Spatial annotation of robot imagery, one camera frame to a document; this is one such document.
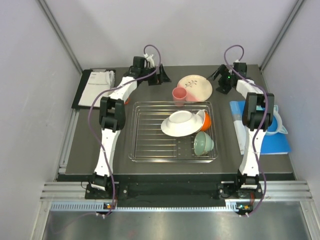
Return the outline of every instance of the wall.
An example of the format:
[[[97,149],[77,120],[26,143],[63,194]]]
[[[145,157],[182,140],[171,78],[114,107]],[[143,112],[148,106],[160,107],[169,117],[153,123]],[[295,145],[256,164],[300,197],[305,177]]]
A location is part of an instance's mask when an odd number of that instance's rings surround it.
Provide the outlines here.
[[[130,66],[146,44],[167,66],[219,65],[234,44],[261,64],[295,1],[46,0],[84,69]]]
[[[79,74],[35,0],[0,4],[0,235],[29,239]]]
[[[306,1],[264,75],[289,131],[291,161],[320,211],[319,9],[320,1]]]

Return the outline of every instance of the bowl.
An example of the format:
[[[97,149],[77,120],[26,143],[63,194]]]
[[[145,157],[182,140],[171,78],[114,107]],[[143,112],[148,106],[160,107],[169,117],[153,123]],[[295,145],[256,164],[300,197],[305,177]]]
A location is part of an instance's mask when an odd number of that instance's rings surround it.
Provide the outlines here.
[[[208,130],[211,127],[210,115],[205,110],[199,110],[196,114],[202,118],[202,127],[200,131]]]
[[[189,111],[176,111],[161,124],[164,134],[171,137],[184,137],[199,131],[203,120],[199,115]]]
[[[214,149],[215,143],[211,139],[211,137],[206,134],[204,131],[200,131],[194,138],[194,154],[197,156],[201,156],[207,154],[208,152]]]

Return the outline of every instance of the white plate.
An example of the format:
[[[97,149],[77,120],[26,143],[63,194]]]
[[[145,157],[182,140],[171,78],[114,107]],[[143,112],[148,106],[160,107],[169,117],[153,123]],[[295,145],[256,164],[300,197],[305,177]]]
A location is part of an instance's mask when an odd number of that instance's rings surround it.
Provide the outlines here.
[[[189,111],[176,111],[162,122],[161,130],[171,137],[184,137],[201,129],[202,122],[199,115]]]
[[[205,77],[200,75],[189,75],[182,78],[177,87],[185,88],[188,102],[204,102],[212,94],[212,85]]]

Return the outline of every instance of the green bowl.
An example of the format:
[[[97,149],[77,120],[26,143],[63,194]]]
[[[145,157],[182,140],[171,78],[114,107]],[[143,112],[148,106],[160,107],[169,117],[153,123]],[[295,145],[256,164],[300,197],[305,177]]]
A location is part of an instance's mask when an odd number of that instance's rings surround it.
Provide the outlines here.
[[[211,137],[204,131],[200,131],[194,138],[194,154],[197,156],[207,154],[208,152],[212,151],[212,149],[214,149],[214,145],[215,143],[211,139]]]

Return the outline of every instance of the metal pole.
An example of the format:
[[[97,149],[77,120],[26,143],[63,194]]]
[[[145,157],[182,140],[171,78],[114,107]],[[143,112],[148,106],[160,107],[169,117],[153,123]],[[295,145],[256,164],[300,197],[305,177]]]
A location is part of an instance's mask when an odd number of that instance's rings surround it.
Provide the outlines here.
[[[73,65],[75,66],[75,68],[77,69],[77,71],[81,74],[82,73],[82,68],[74,54],[74,52],[72,51],[65,35],[63,34],[61,28],[59,27],[54,15],[52,14],[48,4],[46,3],[45,0],[36,0],[37,3],[39,4],[40,8],[42,9],[44,15],[46,16],[46,18],[48,19],[48,22],[50,23],[50,25],[52,26],[56,36],[58,37],[58,39],[60,40],[62,46],[64,47],[64,49],[66,50],[66,53],[68,54],[68,56],[70,57]]]
[[[271,57],[274,55],[275,51],[277,50],[280,42],[282,41],[282,39],[284,38],[286,32],[288,31],[289,27],[292,25],[294,19],[296,18],[298,12],[300,11],[302,5],[304,4],[306,0],[297,0],[294,7],[292,8],[288,18],[286,19],[286,21],[284,22],[280,32],[278,33],[277,37],[275,38],[272,46],[270,47],[267,55],[265,56],[265,58],[262,61],[262,64],[260,66],[260,71],[262,72],[263,70],[265,70],[266,66],[268,65]]]

